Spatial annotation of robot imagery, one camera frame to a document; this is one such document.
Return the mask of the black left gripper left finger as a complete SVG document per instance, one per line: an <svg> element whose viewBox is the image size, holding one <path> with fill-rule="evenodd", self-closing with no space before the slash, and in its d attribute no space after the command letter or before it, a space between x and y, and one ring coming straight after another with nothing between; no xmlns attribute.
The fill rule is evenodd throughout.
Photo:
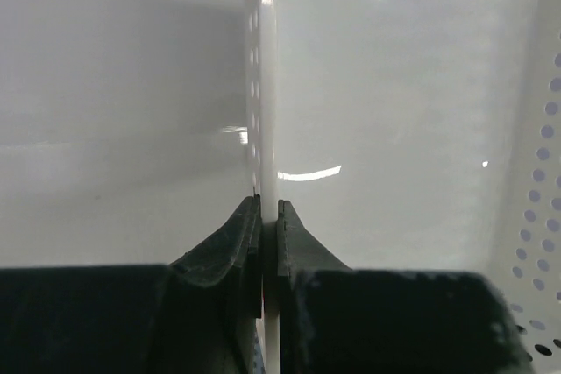
<svg viewBox="0 0 561 374"><path fill-rule="evenodd" d="M173 320L177 371L253 371L262 315L261 233L260 198L245 197L219 229L171 264L187 300Z"/></svg>

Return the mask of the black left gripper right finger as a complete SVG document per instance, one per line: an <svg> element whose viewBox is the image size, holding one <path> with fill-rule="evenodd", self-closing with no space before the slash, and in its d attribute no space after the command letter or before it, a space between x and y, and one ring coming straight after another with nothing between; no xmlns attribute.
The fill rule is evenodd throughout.
<svg viewBox="0 0 561 374"><path fill-rule="evenodd" d="M354 272L304 226L290 201L278 205L277 286L283 373L343 373L352 364Z"/></svg>

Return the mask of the white plastic basket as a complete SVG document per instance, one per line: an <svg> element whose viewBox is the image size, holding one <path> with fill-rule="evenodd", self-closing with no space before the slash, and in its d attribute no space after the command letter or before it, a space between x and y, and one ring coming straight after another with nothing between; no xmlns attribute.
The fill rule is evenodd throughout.
<svg viewBox="0 0 561 374"><path fill-rule="evenodd" d="M357 268L467 270L560 370L560 0L245 0L252 180Z"/></svg>

